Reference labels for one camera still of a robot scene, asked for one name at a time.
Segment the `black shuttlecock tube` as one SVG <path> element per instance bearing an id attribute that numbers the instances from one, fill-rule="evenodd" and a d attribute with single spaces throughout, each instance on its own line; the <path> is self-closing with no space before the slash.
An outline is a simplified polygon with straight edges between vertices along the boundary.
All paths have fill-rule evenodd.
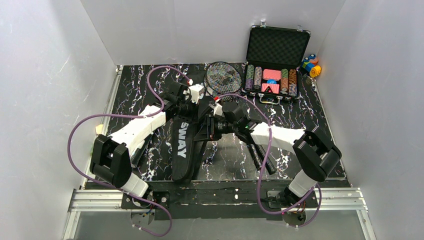
<path id="1" fill-rule="evenodd" d="M 140 144 L 135 148 L 135 150 L 130 155 L 130 165 L 132 168 L 137 168 L 139 162 L 142 158 L 142 155 L 145 153 L 149 143 L 151 142 L 153 134 L 149 134 Z"/>

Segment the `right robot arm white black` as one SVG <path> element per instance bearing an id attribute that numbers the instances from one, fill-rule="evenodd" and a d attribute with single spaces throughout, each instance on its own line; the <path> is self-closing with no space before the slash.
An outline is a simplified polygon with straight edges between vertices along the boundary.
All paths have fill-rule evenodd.
<path id="1" fill-rule="evenodd" d="M 309 129 L 292 129 L 260 122 L 249 118 L 236 102 L 210 103 L 202 130 L 206 140 L 218 140 L 223 134 L 235 134 L 256 155 L 256 168 L 266 168 L 269 174 L 274 166 L 268 160 L 268 148 L 279 148 L 294 154 L 301 166 L 283 196 L 293 203 L 327 179 L 340 162 L 342 153 L 317 126 Z"/>

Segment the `black racket bag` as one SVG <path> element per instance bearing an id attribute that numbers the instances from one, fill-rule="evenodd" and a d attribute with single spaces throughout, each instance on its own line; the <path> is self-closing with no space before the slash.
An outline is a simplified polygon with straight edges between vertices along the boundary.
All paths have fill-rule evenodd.
<path id="1" fill-rule="evenodd" d="M 194 83 L 190 83 L 189 78 L 173 82 L 182 83 L 188 87 L 194 85 Z M 200 121 L 212 112 L 212 108 L 209 106 L 211 101 L 212 98 L 204 94 L 199 103 L 195 104 L 192 114 L 166 114 L 166 120 L 172 121 L 170 159 L 171 179 L 174 182 L 190 181 L 199 169 L 197 161 L 201 158 L 196 153 L 196 147 L 202 141 L 195 142 L 194 136 L 198 132 Z"/>

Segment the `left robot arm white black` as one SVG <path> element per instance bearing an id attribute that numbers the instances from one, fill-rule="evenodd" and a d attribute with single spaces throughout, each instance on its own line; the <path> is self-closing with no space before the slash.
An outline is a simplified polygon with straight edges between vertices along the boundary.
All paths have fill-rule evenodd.
<path id="1" fill-rule="evenodd" d="M 158 102 L 147 105 L 123 128 L 109 136 L 100 134 L 96 137 L 90 172 L 117 189 L 143 197 L 149 185 L 133 173 L 131 157 L 169 119 L 191 117 L 204 92 L 201 84 L 172 83 Z"/>

